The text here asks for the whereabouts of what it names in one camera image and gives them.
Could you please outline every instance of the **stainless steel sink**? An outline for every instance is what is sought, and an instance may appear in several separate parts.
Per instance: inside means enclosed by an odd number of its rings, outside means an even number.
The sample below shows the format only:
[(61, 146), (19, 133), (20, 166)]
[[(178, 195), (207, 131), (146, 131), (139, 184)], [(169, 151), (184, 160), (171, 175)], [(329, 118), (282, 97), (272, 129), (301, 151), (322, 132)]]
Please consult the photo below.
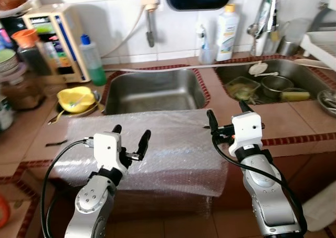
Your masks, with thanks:
[(206, 98), (192, 70), (130, 73), (112, 80), (106, 114), (189, 110), (204, 107)]
[[(294, 87), (302, 88), (310, 92), (312, 99), (316, 99), (316, 96), (320, 91), (329, 89), (322, 80), (305, 66), (297, 65), (286, 59), (264, 60), (264, 62), (268, 64), (268, 68), (265, 71), (266, 73), (278, 71), (280, 76), (290, 79), (294, 83)], [(239, 76), (260, 83), (264, 77), (254, 77), (248, 73), (248, 70), (252, 65), (253, 63), (244, 66), (218, 67), (216, 73), (224, 85)], [(277, 99), (265, 96), (262, 87), (259, 87), (256, 91), (256, 100), (258, 100), (260, 104), (280, 102)]]

